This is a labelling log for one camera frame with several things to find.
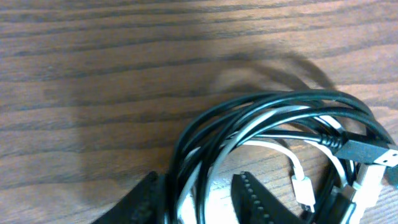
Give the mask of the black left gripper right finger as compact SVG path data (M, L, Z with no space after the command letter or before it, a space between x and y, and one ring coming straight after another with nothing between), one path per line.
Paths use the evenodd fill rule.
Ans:
M302 170L291 177L296 201L307 211L304 219L294 215L250 172L233 175L231 199L242 224L305 224L314 222L314 192Z

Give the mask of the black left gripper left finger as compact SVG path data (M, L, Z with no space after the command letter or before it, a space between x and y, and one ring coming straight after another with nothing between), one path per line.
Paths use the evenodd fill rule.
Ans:
M165 176L152 171L93 224L164 224L165 190Z

